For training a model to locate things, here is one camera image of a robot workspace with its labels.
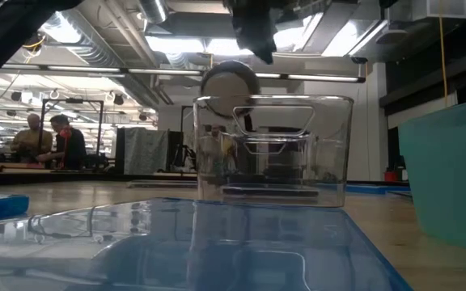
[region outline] clear plastic container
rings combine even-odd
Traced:
[[[342,206],[353,103],[330,95],[196,99],[198,198]]]

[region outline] plastic bin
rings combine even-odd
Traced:
[[[399,128],[421,228],[466,247],[466,104]]]
[[[196,99],[199,198],[342,206],[352,106],[321,95]]]

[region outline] wooden table surface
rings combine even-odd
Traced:
[[[0,187],[31,199],[28,214],[147,200],[196,198],[196,190],[126,188],[122,182],[68,182]],[[466,249],[423,234],[411,201],[401,196],[347,196],[345,211],[415,290],[466,290]]]

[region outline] black frame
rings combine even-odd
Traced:
[[[76,99],[76,102],[73,102],[72,99],[42,99],[42,108],[40,110],[40,128],[39,128],[39,144],[37,146],[38,149],[42,146],[42,131],[44,129],[44,116],[46,115],[46,104],[50,101],[55,102],[54,105],[57,105],[59,102],[64,101],[66,103],[98,103],[100,104],[100,117],[98,119],[98,141],[96,142],[96,155],[100,156],[100,139],[102,137],[102,119],[104,118],[104,101],[102,100],[81,100]],[[95,167],[98,168],[100,161],[96,161]]]

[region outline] teal bin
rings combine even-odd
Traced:
[[[399,127],[421,228],[466,247],[466,104]]]

